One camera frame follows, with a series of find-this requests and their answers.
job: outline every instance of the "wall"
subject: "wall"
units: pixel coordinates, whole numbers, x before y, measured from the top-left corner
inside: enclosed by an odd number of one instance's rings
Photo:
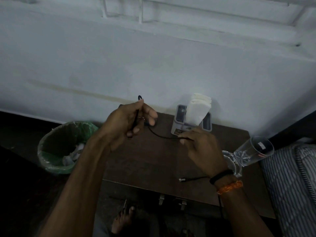
[[[173,114],[199,92],[214,123],[269,136],[315,104],[312,61],[2,6],[0,29],[3,111],[104,121],[139,94]]]

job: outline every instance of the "hand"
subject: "hand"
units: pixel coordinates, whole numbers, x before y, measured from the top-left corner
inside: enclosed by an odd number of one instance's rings
[[[137,125],[131,130],[137,110],[139,110]],[[155,125],[154,118],[158,118],[157,112],[145,104],[143,99],[140,99],[135,103],[122,105],[113,111],[98,130],[97,135],[105,137],[110,143],[111,151],[114,151],[127,137],[139,134],[144,129],[145,120],[150,125]]]
[[[209,177],[228,169],[219,143],[211,133],[195,128],[181,133],[179,137],[192,139],[181,139],[180,142],[188,148],[189,158]]]

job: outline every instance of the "white sticker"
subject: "white sticker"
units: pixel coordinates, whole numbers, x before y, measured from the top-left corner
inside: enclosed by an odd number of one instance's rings
[[[261,142],[259,142],[258,145],[259,145],[263,150],[265,149],[264,144],[262,144]]]

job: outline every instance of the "clear glass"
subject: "clear glass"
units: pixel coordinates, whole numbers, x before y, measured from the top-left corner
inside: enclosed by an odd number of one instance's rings
[[[268,156],[273,155],[274,147],[272,143],[261,136],[255,135],[242,144],[234,154],[224,151],[224,159],[228,168],[234,171],[236,177],[241,177],[244,166],[256,163]]]

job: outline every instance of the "bed headboard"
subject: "bed headboard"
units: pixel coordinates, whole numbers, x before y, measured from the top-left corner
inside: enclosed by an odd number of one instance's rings
[[[277,150],[303,137],[314,139],[313,143],[316,143],[316,111],[295,122],[269,140],[274,149]]]

